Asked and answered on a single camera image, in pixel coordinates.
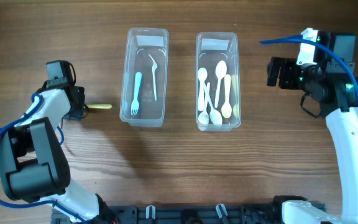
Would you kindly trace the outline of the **yellow plastic fork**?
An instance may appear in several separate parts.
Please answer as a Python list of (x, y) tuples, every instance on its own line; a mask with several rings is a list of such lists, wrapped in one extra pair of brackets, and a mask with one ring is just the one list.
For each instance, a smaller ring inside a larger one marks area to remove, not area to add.
[(87, 105), (89, 109), (98, 109), (98, 110), (109, 110), (112, 108), (112, 105), (110, 104), (92, 104)]

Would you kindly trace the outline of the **white fork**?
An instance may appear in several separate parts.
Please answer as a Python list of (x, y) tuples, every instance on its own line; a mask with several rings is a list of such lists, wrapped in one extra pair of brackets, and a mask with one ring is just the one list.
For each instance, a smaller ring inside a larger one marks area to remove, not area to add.
[(139, 97), (139, 90), (140, 90), (141, 82), (142, 82), (142, 73), (137, 72), (135, 74), (135, 80), (134, 80), (134, 98), (131, 103), (131, 115), (132, 116), (137, 115), (137, 113), (139, 111), (138, 97)]
[(156, 86), (156, 77), (155, 77), (155, 71), (158, 67), (156, 61), (154, 58), (149, 54), (149, 57), (151, 58), (153, 64), (152, 64), (152, 79), (153, 79), (153, 91), (154, 91), (154, 100), (157, 100), (157, 86)]

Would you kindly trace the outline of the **white spoon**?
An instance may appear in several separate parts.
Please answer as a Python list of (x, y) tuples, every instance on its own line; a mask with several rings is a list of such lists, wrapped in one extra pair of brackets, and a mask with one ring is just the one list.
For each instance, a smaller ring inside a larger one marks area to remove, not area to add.
[(203, 84), (203, 90), (205, 93), (205, 97), (211, 107), (210, 113), (209, 113), (210, 120), (215, 125), (222, 125), (222, 123), (223, 123), (222, 115), (220, 114), (220, 112), (218, 110), (216, 110), (214, 108), (212, 101), (211, 101), (211, 97), (209, 95), (209, 89), (206, 84)]
[(198, 119), (199, 119), (199, 122), (203, 125), (207, 125), (209, 124), (209, 114), (207, 112), (207, 108), (208, 108), (208, 99), (207, 99), (207, 93), (209, 91), (209, 88), (210, 88), (210, 82), (208, 82), (206, 84), (206, 86), (203, 88), (204, 90), (204, 109), (203, 111), (199, 114), (198, 116)]
[(215, 75), (218, 79), (217, 87), (216, 87), (216, 94), (214, 99), (214, 107), (217, 108), (219, 104), (219, 96), (220, 96), (220, 89), (221, 89), (221, 80), (224, 78), (227, 72), (227, 65), (226, 62), (221, 60), (216, 65)]
[(208, 77), (208, 72), (204, 67), (201, 67), (197, 72), (197, 78), (200, 82), (199, 93), (198, 93), (198, 111), (204, 110), (204, 82)]

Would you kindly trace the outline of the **yellow plastic spoon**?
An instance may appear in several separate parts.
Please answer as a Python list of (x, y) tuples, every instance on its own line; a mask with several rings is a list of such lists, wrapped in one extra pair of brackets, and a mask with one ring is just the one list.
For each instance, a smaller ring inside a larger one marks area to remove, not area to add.
[(231, 76), (229, 74), (226, 74), (224, 77), (224, 90), (225, 90), (225, 98), (224, 98), (224, 104), (222, 105), (221, 108), (221, 112), (224, 118), (229, 119), (232, 115), (232, 107), (230, 104)]

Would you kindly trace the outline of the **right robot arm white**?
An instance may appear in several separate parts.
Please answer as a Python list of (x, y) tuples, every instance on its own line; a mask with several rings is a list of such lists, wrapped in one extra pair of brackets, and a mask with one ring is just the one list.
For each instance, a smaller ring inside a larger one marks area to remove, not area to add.
[(267, 85), (302, 90), (320, 105), (336, 150), (342, 188), (338, 223), (358, 223), (358, 78), (353, 82), (337, 63), (299, 65), (294, 58), (274, 57), (267, 65)]

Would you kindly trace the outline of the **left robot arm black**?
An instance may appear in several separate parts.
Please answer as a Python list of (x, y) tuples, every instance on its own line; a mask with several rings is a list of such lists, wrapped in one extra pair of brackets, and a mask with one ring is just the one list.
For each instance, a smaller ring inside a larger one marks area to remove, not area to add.
[(0, 180), (10, 202), (0, 205), (30, 208), (49, 205), (73, 223), (115, 223), (102, 198), (70, 177), (70, 168), (55, 132), (70, 111), (62, 89), (34, 93), (23, 116), (0, 129)]

